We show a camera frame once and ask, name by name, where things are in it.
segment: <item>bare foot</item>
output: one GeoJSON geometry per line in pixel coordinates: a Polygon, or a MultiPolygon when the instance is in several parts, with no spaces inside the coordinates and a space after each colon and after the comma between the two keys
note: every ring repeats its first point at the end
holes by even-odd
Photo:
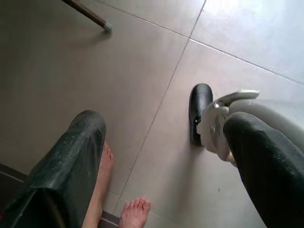
{"type": "Polygon", "coordinates": [[[151,203],[145,198],[127,203],[122,212],[118,228],[143,228],[150,209],[151,203]]]}
{"type": "Polygon", "coordinates": [[[112,154],[108,144],[105,142],[101,161],[99,163],[95,188],[85,215],[85,220],[82,224],[83,228],[96,228],[98,226],[99,219],[103,212],[102,204],[105,199],[106,189],[111,177],[113,166],[114,155],[112,154]]]}

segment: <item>beige tile floor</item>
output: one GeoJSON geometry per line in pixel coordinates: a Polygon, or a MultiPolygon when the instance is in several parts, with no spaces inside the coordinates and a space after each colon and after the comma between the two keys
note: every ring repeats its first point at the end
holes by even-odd
{"type": "Polygon", "coordinates": [[[237,170],[190,145],[188,99],[304,100],[302,1],[82,2],[112,35],[59,0],[2,1],[0,163],[28,174],[93,109],[116,156],[106,211],[145,195],[146,228],[264,228],[237,170]]]}

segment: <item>black boot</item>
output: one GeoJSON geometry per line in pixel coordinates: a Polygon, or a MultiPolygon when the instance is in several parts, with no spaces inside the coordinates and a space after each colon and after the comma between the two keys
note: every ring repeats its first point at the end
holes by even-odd
{"type": "Polygon", "coordinates": [[[200,135],[196,133],[203,110],[213,101],[212,90],[207,84],[196,85],[189,100],[190,142],[202,146],[200,135]]]}

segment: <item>cane rubber tip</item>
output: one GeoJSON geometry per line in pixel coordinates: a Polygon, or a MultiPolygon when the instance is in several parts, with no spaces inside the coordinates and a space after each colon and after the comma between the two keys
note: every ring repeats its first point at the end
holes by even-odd
{"type": "Polygon", "coordinates": [[[106,32],[111,32],[111,31],[112,31],[112,25],[111,25],[110,23],[106,22],[106,23],[104,24],[104,30],[105,30],[106,32]]]}

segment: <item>tile grout line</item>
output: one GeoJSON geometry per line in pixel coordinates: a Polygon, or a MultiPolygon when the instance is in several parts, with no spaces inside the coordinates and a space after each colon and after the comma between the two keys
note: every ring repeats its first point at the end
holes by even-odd
{"type": "Polygon", "coordinates": [[[121,193],[120,193],[120,195],[119,195],[119,198],[118,198],[117,203],[115,204],[113,213],[116,211],[118,202],[119,202],[119,200],[120,200],[121,197],[122,197],[122,194],[123,194],[123,192],[124,192],[124,189],[125,189],[125,187],[126,187],[128,181],[129,181],[129,178],[130,178],[130,176],[131,176],[131,174],[132,174],[133,168],[134,168],[135,163],[136,163],[136,161],[137,161],[137,158],[138,158],[139,154],[141,153],[141,151],[142,151],[142,149],[143,149],[143,145],[144,145],[144,143],[145,143],[145,141],[146,141],[146,139],[147,139],[147,137],[148,137],[148,135],[149,135],[149,132],[150,132],[150,130],[151,130],[152,125],[154,124],[156,115],[157,115],[157,113],[158,113],[158,111],[159,111],[159,109],[160,109],[160,107],[161,107],[161,105],[162,105],[162,102],[163,102],[163,100],[164,100],[164,98],[165,98],[165,96],[166,96],[166,94],[167,94],[167,92],[168,92],[168,90],[169,90],[169,87],[170,87],[170,85],[171,85],[172,79],[174,78],[174,75],[175,75],[175,73],[176,73],[176,70],[177,70],[177,68],[178,68],[178,66],[179,66],[179,64],[180,64],[180,61],[181,61],[181,59],[182,59],[182,56],[184,55],[184,52],[185,52],[185,50],[186,50],[186,47],[187,47],[187,45],[188,45],[188,43],[189,43],[189,41],[190,41],[190,37],[191,37],[191,35],[192,35],[192,33],[193,33],[195,27],[196,27],[197,22],[199,21],[200,15],[201,15],[201,13],[202,13],[202,11],[203,11],[203,8],[204,8],[206,2],[207,2],[207,0],[205,0],[205,2],[203,3],[203,5],[202,5],[202,7],[201,7],[201,9],[200,9],[200,12],[199,12],[198,17],[196,18],[196,20],[195,20],[195,22],[194,22],[194,26],[193,26],[193,29],[192,29],[192,31],[191,31],[189,37],[186,37],[185,35],[182,35],[182,34],[180,34],[180,33],[178,33],[178,32],[169,30],[169,29],[167,29],[167,28],[165,28],[165,27],[159,26],[159,25],[157,25],[157,24],[155,24],[155,23],[152,23],[152,22],[150,22],[150,21],[148,21],[148,20],[142,19],[142,18],[140,18],[140,17],[138,17],[138,16],[136,16],[136,15],[133,15],[133,14],[131,14],[131,13],[125,12],[125,11],[123,11],[123,10],[121,10],[121,9],[117,9],[117,8],[115,8],[115,7],[112,7],[112,6],[110,6],[110,5],[108,5],[107,3],[104,2],[104,4],[105,4],[106,6],[108,6],[108,7],[111,7],[111,8],[116,9],[116,10],[120,10],[120,11],[122,11],[122,12],[124,12],[124,13],[130,14],[130,15],[132,15],[132,16],[134,16],[134,17],[137,17],[137,18],[139,18],[139,19],[142,19],[142,20],[144,20],[144,21],[147,21],[147,22],[149,22],[149,23],[152,23],[152,24],[154,24],[154,25],[156,25],[156,26],[158,26],[158,27],[164,28],[164,29],[166,29],[166,30],[168,30],[168,31],[174,32],[174,33],[176,33],[176,34],[182,35],[182,36],[184,36],[184,37],[187,38],[187,42],[186,42],[186,44],[185,44],[185,46],[184,46],[183,51],[181,52],[181,55],[180,55],[179,60],[178,60],[178,62],[177,62],[177,64],[176,64],[176,66],[175,66],[175,69],[174,69],[174,71],[173,71],[173,74],[172,74],[172,76],[171,76],[171,79],[170,79],[170,81],[169,81],[169,83],[168,83],[167,89],[166,89],[166,91],[164,92],[164,94],[163,94],[163,96],[162,96],[160,105],[158,106],[158,108],[157,108],[157,110],[156,110],[156,113],[155,113],[155,115],[154,115],[154,118],[153,118],[153,120],[152,120],[152,122],[151,122],[151,124],[150,124],[149,130],[148,130],[148,132],[147,132],[147,134],[146,134],[146,136],[145,136],[145,138],[144,138],[144,140],[143,140],[143,142],[142,142],[141,148],[140,148],[140,150],[138,151],[138,153],[137,153],[137,155],[136,155],[136,158],[135,158],[134,163],[133,163],[133,165],[132,165],[132,168],[131,168],[129,177],[128,177],[127,181],[125,182],[124,186],[123,186],[123,189],[122,189],[122,191],[121,191],[121,193]]]}
{"type": "Polygon", "coordinates": [[[290,81],[290,82],[297,83],[297,84],[299,84],[299,85],[301,85],[301,86],[304,86],[304,83],[302,83],[302,82],[299,82],[299,81],[297,81],[297,80],[291,79],[291,78],[289,78],[289,77],[287,77],[287,76],[285,76],[285,75],[282,75],[282,74],[277,73],[277,72],[275,72],[275,71],[269,70],[269,69],[267,69],[267,68],[265,68],[265,67],[262,67],[262,66],[259,66],[259,65],[255,64],[255,63],[249,62],[249,61],[247,61],[247,60],[245,60],[245,59],[242,59],[242,58],[240,58],[240,57],[237,57],[237,56],[235,56],[235,55],[233,55],[233,54],[230,54],[230,53],[228,53],[228,52],[225,52],[225,51],[223,51],[223,50],[220,50],[220,49],[218,49],[218,48],[216,48],[216,47],[214,47],[214,46],[211,46],[211,45],[209,45],[209,44],[200,42],[200,41],[195,40],[195,39],[192,39],[192,38],[190,38],[190,40],[191,40],[191,41],[194,41],[194,42],[196,42],[196,43],[198,43],[198,44],[200,44],[200,45],[207,46],[207,47],[209,47],[209,48],[211,48],[211,49],[213,49],[213,50],[216,50],[216,51],[218,51],[218,52],[221,52],[221,53],[223,53],[223,54],[226,54],[226,55],[228,55],[228,56],[230,56],[230,57],[236,58],[236,59],[238,59],[238,60],[240,60],[240,61],[243,61],[243,62],[245,62],[245,63],[247,63],[247,64],[253,65],[253,66],[257,67],[257,68],[260,68],[260,69],[262,69],[262,70],[265,70],[265,71],[267,71],[267,72],[269,72],[269,73],[272,73],[272,74],[274,74],[274,75],[276,75],[276,76],[278,76],[278,77],[284,78],[284,79],[286,79],[286,80],[288,80],[288,81],[290,81]]]}

